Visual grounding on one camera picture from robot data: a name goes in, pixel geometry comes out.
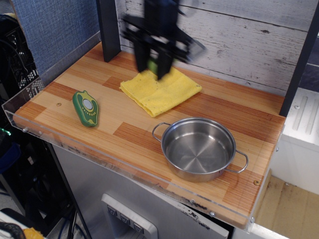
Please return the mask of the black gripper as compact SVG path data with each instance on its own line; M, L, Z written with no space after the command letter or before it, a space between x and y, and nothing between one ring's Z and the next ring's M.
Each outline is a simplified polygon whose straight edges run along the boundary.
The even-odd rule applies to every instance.
M170 72L173 59L189 62L201 55L206 47L177 26L178 0L145 0L143 16L124 15L124 38L133 43L137 70L148 67L151 51L158 54L157 76L160 80Z

